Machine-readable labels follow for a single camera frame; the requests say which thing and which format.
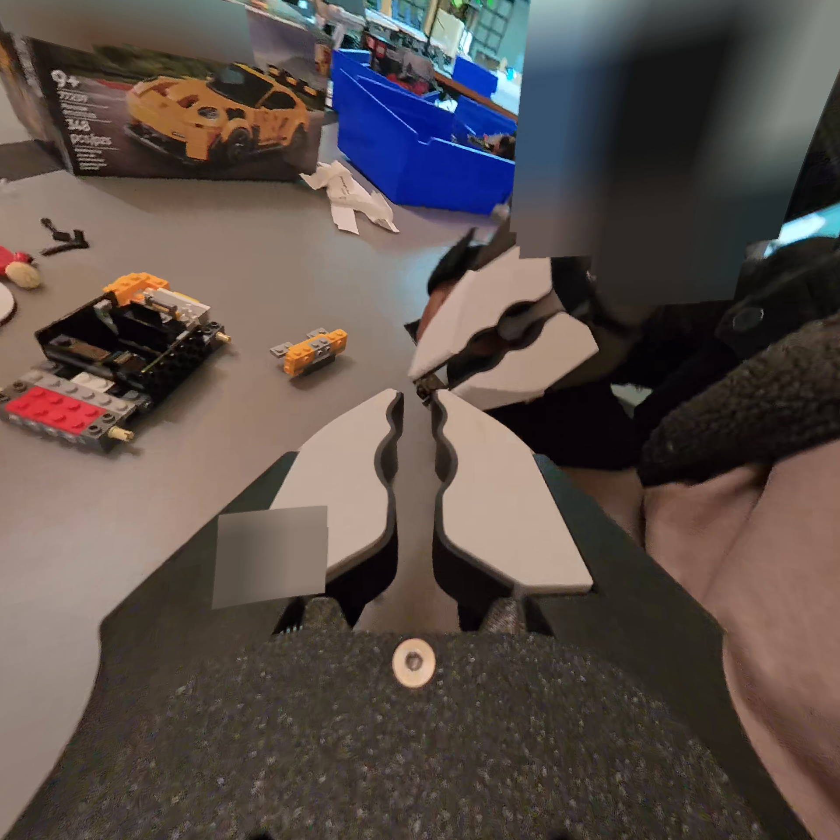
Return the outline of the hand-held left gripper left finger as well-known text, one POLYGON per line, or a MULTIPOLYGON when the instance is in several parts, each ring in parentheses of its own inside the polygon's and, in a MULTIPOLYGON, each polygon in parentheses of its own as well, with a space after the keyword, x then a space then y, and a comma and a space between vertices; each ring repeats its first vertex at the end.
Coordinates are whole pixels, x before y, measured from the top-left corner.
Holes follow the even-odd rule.
POLYGON ((397 443, 404 395, 386 388, 318 430, 296 453, 270 510, 325 508, 324 594, 349 625, 394 582, 397 443))

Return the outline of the small black toy part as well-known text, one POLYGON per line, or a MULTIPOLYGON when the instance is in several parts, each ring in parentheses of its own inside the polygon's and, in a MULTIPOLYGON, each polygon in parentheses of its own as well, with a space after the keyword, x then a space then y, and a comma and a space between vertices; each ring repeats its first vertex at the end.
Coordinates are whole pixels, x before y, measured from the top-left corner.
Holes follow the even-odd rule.
POLYGON ((85 232, 81 228, 74 228, 72 232, 59 230, 48 217, 40 218, 40 223, 52 237, 54 244, 43 248, 39 253, 43 257, 57 256, 72 250, 89 249, 85 232))

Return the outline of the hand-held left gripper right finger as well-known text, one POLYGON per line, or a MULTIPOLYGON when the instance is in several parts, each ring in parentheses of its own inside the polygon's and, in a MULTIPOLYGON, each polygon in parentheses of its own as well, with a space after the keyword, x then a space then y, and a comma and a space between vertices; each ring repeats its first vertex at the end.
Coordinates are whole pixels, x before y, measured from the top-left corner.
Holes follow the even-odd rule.
POLYGON ((494 605, 592 592, 594 580, 535 454, 504 425, 454 393, 430 402, 440 488, 433 570, 477 630, 494 605))

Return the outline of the crumpled white paper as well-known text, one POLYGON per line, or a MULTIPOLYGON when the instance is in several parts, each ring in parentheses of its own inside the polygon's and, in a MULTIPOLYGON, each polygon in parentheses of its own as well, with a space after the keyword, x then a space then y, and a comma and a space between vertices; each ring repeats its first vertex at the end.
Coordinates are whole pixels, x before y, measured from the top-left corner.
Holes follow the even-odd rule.
POLYGON ((332 221, 339 231, 359 235, 356 216, 362 214, 373 225, 392 234, 399 234, 394 223, 393 208, 385 196, 375 189, 370 192, 366 190, 341 162, 319 162, 314 173, 300 173, 300 178, 312 190, 325 192, 332 221))

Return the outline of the black textured pad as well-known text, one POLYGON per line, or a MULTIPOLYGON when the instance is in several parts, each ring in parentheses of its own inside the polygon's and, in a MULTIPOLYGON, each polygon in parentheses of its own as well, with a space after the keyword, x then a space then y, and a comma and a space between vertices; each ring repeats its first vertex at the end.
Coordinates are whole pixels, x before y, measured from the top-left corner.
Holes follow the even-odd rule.
POLYGON ((558 467, 619 471, 638 462, 634 422, 605 382, 561 389, 488 415, 558 467))

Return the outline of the black toy set box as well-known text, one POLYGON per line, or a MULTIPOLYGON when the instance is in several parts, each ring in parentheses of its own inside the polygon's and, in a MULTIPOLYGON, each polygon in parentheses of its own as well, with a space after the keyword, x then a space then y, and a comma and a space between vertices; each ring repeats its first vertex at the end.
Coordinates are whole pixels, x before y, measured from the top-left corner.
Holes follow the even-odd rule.
POLYGON ((332 49, 250 14, 253 59, 90 51, 2 31, 2 83, 31 139, 76 176, 294 182, 315 172, 332 49))

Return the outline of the black red toy car chassis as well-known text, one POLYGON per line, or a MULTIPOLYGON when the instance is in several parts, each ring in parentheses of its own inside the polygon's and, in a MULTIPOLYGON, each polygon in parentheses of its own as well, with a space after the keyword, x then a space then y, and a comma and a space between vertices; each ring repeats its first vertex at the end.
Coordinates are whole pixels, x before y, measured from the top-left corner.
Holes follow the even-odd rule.
POLYGON ((2 387, 2 420, 108 453, 231 339, 209 306, 147 272, 35 332, 44 359, 2 387))

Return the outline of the blue plastic bin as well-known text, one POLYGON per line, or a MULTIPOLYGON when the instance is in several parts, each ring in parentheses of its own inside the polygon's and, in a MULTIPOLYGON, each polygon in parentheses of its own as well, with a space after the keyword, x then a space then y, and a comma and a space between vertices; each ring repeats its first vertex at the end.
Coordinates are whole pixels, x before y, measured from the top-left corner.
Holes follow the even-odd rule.
POLYGON ((514 161, 482 150, 516 123, 461 97, 454 111, 370 68, 362 50, 332 54, 332 108, 338 148, 392 203, 489 215, 512 194, 514 161))
POLYGON ((491 98, 497 92, 499 78, 469 58, 457 56, 450 75, 452 87, 466 105, 456 107, 460 118, 476 133, 515 133, 517 117, 494 102, 491 98))

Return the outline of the person's right hand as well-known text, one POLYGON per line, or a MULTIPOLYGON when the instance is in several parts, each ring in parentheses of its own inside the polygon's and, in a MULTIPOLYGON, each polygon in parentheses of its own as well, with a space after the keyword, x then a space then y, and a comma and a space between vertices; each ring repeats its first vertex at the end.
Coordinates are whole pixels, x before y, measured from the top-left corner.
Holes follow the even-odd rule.
POLYGON ((427 331, 430 323, 437 316, 441 307, 443 307, 448 297, 451 295, 454 289, 456 289, 457 285, 462 279, 463 277, 455 277, 447 280, 440 280, 436 281, 430 287, 431 290, 428 292, 426 306, 423 310, 423 313, 418 321, 416 328, 417 344, 419 344, 420 340, 427 331))

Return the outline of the orange grey brick assembly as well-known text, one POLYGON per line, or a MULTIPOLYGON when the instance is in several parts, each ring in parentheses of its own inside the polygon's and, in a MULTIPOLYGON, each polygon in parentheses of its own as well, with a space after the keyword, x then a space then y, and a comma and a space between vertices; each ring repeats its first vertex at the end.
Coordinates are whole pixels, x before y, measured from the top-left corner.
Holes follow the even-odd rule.
POLYGON ((269 353, 284 374, 295 379, 335 362, 346 350, 347 342, 348 333, 342 329, 317 329, 309 332, 303 341, 278 344, 269 353))

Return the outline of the person's right forearm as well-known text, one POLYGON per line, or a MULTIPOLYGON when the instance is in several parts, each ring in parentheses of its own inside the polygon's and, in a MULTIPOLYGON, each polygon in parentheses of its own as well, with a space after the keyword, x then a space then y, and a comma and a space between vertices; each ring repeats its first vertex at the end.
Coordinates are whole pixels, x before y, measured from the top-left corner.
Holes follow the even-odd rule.
POLYGON ((655 390, 670 379, 714 382, 737 363, 717 330, 731 301, 609 308, 594 296, 575 315, 591 330, 597 352, 564 383, 638 385, 655 390))

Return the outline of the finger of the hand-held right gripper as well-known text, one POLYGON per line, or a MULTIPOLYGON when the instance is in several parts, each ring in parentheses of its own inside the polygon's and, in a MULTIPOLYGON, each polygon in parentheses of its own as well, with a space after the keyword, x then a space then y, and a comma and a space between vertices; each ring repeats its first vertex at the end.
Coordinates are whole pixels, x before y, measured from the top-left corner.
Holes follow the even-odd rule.
POLYGON ((414 382, 466 350, 469 342, 527 312, 553 291, 550 258, 524 258, 514 247, 467 271, 418 337, 408 377, 414 382))
POLYGON ((565 312, 546 320, 527 346, 505 353, 498 364, 474 373, 449 390, 481 411, 542 397, 568 373, 595 356, 590 328, 565 312))

